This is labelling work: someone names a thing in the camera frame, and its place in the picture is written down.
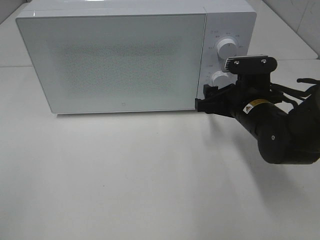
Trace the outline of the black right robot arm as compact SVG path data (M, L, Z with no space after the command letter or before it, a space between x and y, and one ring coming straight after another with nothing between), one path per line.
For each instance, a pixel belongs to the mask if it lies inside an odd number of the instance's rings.
M267 163L313 164L320 158L320 82L297 79L309 84L304 91L272 83L277 66L267 55L228 58L225 69L236 82L204 85L204 99L195 100L195 109L236 119L257 140Z

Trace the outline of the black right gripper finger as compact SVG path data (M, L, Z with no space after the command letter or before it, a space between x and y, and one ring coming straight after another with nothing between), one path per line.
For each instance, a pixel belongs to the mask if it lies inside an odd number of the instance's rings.
M204 99L195 99L195 110L200 113L231 116L230 101L227 96L234 87L234 84L222 88L205 84L203 86Z
M260 54L229 57L224 69L232 74L270 74L277 66L275 58Z

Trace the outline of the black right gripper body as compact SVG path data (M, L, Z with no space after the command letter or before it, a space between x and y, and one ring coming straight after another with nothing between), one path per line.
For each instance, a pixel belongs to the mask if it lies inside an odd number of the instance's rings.
M275 93L271 74L241 74L226 87L219 114L236 120L274 120Z

